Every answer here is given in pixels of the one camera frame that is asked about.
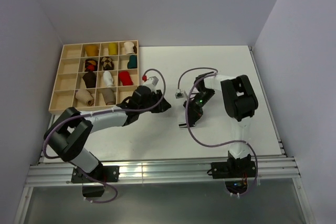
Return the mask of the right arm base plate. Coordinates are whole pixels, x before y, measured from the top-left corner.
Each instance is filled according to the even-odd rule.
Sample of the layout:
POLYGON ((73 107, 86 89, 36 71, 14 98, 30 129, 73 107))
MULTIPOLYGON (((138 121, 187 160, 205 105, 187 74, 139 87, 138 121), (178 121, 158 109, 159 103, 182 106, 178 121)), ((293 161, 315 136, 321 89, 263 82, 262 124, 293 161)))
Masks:
POLYGON ((257 168, 253 161, 246 163, 212 162, 211 168, 207 171, 207 175, 212 176, 213 179, 250 178, 255 177, 256 174, 257 168))

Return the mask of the brown sock striped cuff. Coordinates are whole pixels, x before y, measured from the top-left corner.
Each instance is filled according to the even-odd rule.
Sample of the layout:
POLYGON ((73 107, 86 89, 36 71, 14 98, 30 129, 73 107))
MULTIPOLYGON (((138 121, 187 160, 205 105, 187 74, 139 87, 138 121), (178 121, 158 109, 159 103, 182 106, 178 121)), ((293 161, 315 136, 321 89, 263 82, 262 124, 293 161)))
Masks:
POLYGON ((114 105, 116 103, 116 96, 114 95, 112 89, 110 88, 102 89, 101 93, 106 105, 114 105))

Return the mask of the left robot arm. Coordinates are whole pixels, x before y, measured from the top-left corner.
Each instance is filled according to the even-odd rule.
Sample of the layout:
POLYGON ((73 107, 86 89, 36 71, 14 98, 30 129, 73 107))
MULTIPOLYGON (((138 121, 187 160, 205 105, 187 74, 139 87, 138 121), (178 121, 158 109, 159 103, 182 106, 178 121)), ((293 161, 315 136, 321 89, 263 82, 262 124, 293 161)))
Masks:
POLYGON ((72 163, 91 182, 105 179, 102 163, 84 145, 91 133, 111 127, 127 126, 144 112, 163 113, 172 106, 161 90, 137 87, 131 96, 112 107, 83 114, 74 107, 67 108, 44 135, 43 150, 50 146, 64 162, 72 163))

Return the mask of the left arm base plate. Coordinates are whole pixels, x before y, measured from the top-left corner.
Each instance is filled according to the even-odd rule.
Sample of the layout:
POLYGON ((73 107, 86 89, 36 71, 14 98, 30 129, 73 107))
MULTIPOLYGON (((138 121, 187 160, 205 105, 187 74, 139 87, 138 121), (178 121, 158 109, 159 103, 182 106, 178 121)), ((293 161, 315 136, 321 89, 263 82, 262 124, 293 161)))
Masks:
MULTIPOLYGON (((119 168, 119 166, 101 166, 87 175, 102 182, 116 183, 119 179, 119 168)), ((71 182, 73 184, 93 183, 93 180, 88 179, 79 168, 74 168, 71 182)))

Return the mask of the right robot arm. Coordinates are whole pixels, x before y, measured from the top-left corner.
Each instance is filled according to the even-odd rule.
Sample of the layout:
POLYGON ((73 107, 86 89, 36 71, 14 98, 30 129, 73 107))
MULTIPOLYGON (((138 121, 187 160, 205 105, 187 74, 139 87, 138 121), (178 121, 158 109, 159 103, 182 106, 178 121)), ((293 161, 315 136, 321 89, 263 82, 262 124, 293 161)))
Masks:
POLYGON ((240 176, 245 170, 258 172, 256 152, 248 140, 250 124, 256 110, 258 99, 247 75, 227 77, 215 72, 199 75, 195 78, 192 89, 198 94, 193 99, 188 94, 185 101, 185 123, 192 139, 199 145, 208 148, 228 146, 228 173, 234 177, 240 176), (219 91, 223 97, 226 114, 232 122, 232 140, 218 144, 205 144, 192 133, 194 126, 203 115, 203 106, 219 91))

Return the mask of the beige maroon sock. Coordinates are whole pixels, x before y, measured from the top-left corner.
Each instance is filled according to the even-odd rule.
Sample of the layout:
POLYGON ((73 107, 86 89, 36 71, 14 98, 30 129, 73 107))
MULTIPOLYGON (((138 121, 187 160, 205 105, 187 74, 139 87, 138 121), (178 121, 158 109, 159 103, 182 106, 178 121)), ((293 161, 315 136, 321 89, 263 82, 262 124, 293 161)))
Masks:
POLYGON ((75 98, 86 106, 92 106, 95 102, 91 93, 85 89, 79 89, 76 91, 75 98))

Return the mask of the white sock black stripes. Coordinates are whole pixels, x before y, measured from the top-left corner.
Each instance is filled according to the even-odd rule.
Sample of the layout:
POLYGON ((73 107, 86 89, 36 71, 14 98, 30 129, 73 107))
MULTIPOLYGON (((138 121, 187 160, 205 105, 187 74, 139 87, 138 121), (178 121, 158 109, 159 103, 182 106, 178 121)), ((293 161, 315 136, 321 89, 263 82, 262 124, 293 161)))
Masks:
POLYGON ((187 128, 187 124, 185 121, 178 121, 178 127, 179 128, 187 128))

